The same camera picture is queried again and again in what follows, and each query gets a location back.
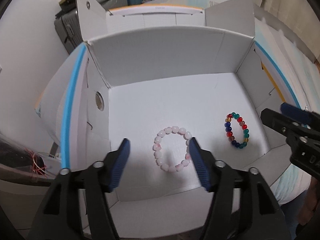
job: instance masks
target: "white box floor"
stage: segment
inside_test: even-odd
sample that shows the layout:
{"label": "white box floor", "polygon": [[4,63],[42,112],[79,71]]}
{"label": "white box floor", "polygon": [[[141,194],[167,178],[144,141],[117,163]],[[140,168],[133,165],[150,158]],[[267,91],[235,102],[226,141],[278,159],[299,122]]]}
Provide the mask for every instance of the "white box floor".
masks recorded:
{"label": "white box floor", "polygon": [[[244,149],[231,146],[225,118],[239,113],[249,128]],[[185,127],[203,149],[232,168],[241,169],[265,153],[269,145],[260,119],[241,82],[234,73],[204,74],[159,79],[113,87],[109,90],[109,139],[116,150],[123,138],[131,152],[117,195],[120,201],[162,197],[200,186],[193,164],[183,171],[167,173],[156,165],[152,150],[159,130]],[[231,127],[237,141],[243,131],[236,120]],[[166,135],[161,142],[169,165],[180,163],[186,154],[181,135]]]}

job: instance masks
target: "metal screw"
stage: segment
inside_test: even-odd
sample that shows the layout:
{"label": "metal screw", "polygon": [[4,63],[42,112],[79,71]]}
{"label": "metal screw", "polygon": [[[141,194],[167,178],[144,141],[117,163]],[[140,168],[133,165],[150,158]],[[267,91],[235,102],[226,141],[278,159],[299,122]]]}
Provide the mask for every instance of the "metal screw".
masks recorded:
{"label": "metal screw", "polygon": [[63,168],[62,170],[60,170],[60,174],[61,175],[67,175],[70,172],[70,170],[68,168]]}
{"label": "metal screw", "polygon": [[102,161],[97,161],[93,164],[93,166],[95,168],[101,168],[104,165],[104,163]]}
{"label": "metal screw", "polygon": [[301,140],[302,142],[304,142],[304,143],[306,143],[306,142],[308,141],[306,138],[304,138],[304,137],[302,137],[302,136],[300,136],[300,140]]}
{"label": "metal screw", "polygon": [[259,174],[259,170],[257,168],[250,168],[249,171],[254,175]]}
{"label": "metal screw", "polygon": [[226,163],[225,163],[224,161],[216,161],[216,162],[215,162],[215,165],[216,165],[217,167],[223,168],[223,167],[226,166]]}

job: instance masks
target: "colorful beaded bracelet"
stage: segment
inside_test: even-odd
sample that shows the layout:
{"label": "colorful beaded bracelet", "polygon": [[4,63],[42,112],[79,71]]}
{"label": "colorful beaded bracelet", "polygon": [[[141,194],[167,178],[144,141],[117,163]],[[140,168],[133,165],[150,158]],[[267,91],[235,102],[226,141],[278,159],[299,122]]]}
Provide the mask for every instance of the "colorful beaded bracelet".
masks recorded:
{"label": "colorful beaded bracelet", "polygon": [[[235,140],[235,137],[232,135],[233,133],[231,132],[232,128],[231,128],[231,123],[230,123],[232,118],[236,119],[238,121],[239,125],[242,127],[242,130],[244,133],[243,143],[238,143]],[[235,112],[228,114],[227,118],[226,118],[226,123],[224,124],[224,127],[226,128],[227,137],[229,138],[229,141],[231,142],[232,145],[234,145],[236,148],[240,148],[240,149],[247,146],[247,143],[249,141],[249,139],[248,139],[249,138],[249,129],[239,114],[236,114]]]}

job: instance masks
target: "luggage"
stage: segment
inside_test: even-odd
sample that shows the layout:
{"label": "luggage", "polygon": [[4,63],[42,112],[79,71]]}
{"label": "luggage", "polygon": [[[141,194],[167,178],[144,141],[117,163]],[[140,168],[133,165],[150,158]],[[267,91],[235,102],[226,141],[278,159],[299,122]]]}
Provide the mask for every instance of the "luggage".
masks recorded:
{"label": "luggage", "polygon": [[[127,6],[127,0],[97,0],[107,11],[109,9]],[[71,52],[83,41],[80,32],[79,18],[76,8],[56,15],[54,26],[67,52]]]}

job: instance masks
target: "blue stripe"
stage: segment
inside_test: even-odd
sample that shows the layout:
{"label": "blue stripe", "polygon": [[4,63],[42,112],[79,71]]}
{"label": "blue stripe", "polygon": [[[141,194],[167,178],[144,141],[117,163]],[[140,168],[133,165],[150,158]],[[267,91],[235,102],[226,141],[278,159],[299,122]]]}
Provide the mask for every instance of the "blue stripe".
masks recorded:
{"label": "blue stripe", "polygon": [[282,72],[281,72],[281,70],[279,69],[278,65],[274,62],[274,60],[270,57],[270,55],[264,50],[264,48],[263,48],[257,41],[255,41],[255,43],[257,44],[258,48],[261,49],[261,51],[263,52],[263,54],[266,55],[267,58],[269,59],[269,61],[273,64],[273,66],[275,67],[275,69],[277,70],[277,72],[279,73],[279,75],[281,76],[282,80],[284,81],[285,85],[287,86],[287,88],[288,88],[288,90],[289,90],[289,92],[290,92],[290,94],[291,94],[291,96],[292,96],[292,98],[293,98],[293,100],[294,100],[297,108],[300,108],[300,109],[301,109],[300,104],[299,104],[299,102],[298,102],[298,100],[297,100],[297,97],[296,97],[295,93],[293,92],[293,90],[292,90],[291,86],[289,85],[287,79],[286,79],[286,78],[284,77],[284,75],[282,74]]}
{"label": "blue stripe", "polygon": [[62,122],[61,122],[60,148],[61,148],[61,168],[62,169],[63,168],[70,169],[69,130],[70,130],[70,122],[71,122],[72,103],[73,103],[73,97],[75,95],[76,83],[79,75],[81,62],[83,60],[84,53],[87,49],[84,43],[80,44],[79,47],[80,47],[79,54],[74,64],[68,89],[67,89],[67,93],[66,93],[66,101],[64,104],[63,116],[62,116]]}

